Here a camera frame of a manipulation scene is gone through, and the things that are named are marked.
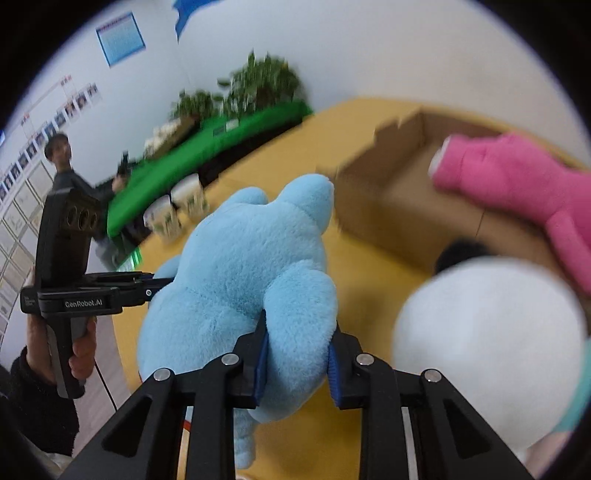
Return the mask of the person left hand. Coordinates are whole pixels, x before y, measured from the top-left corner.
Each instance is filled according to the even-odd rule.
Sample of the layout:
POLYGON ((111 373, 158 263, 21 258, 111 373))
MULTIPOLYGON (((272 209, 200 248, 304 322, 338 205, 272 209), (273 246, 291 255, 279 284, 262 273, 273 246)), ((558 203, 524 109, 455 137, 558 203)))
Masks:
POLYGON ((70 375, 79 382, 86 381, 94 370, 97 347, 95 317, 83 321, 84 334, 65 346, 71 335, 64 336, 64 328, 50 324, 44 318, 28 314, 26 319, 26 363, 43 382, 55 385, 57 378, 69 365, 70 375))

